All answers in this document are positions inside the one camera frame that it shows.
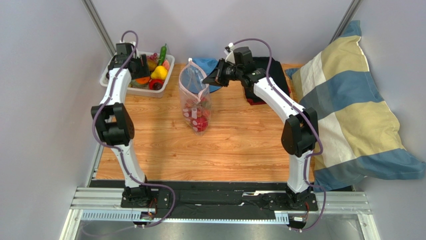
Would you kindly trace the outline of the orange fruit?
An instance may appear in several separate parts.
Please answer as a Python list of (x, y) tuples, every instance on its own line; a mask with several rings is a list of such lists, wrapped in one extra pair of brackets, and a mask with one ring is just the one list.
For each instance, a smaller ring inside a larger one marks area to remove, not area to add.
[(148, 84), (151, 80), (150, 76), (146, 76), (146, 77), (140, 77), (135, 79), (135, 82), (138, 83), (139, 85), (145, 85)]

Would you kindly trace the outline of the yellow pear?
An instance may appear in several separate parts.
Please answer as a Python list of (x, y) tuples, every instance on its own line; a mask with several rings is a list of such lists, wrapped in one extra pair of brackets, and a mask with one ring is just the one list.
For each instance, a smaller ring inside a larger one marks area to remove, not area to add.
[(151, 77), (151, 79), (154, 79), (154, 80), (158, 79), (158, 80), (164, 81), (164, 80), (166, 80), (166, 78), (168, 76), (168, 72), (169, 71), (164, 66), (159, 65), (151, 73), (150, 77)]

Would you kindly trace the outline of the clear zip top bag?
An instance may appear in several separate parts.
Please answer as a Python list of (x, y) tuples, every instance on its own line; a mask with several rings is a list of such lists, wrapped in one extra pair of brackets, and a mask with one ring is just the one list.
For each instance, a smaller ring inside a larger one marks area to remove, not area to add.
[(203, 80), (205, 71), (189, 58), (178, 77), (181, 114), (185, 123), (197, 136), (207, 131), (212, 113), (210, 89)]

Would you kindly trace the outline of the red lychee bunch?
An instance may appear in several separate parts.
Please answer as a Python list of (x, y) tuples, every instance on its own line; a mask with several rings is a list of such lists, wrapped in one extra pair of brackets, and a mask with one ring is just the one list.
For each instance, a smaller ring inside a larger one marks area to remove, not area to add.
[(182, 115), (196, 133), (202, 134), (209, 126), (211, 103), (206, 97), (200, 101), (188, 99), (183, 105)]

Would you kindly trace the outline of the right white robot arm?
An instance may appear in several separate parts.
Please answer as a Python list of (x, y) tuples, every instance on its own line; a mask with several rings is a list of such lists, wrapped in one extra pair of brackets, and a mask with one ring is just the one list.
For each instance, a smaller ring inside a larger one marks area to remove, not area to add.
[(268, 70), (257, 68), (249, 47), (229, 46), (226, 51), (227, 57), (220, 59), (202, 82), (227, 87), (230, 81), (239, 81), (279, 116), (284, 124), (281, 144), (290, 159), (284, 202), (290, 209), (300, 208), (311, 193), (308, 175), (318, 138), (318, 115), (313, 108), (304, 108), (285, 94)]

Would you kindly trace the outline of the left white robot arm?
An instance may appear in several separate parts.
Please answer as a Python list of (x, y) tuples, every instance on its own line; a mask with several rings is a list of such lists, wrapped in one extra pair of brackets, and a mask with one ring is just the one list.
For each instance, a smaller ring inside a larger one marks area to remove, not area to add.
[(107, 66), (108, 83), (99, 105), (91, 108), (92, 133), (118, 159), (124, 175), (121, 207), (148, 208), (154, 203), (151, 187), (137, 161), (134, 149), (135, 128), (125, 107), (132, 76), (142, 70), (143, 63), (135, 42), (120, 42)]

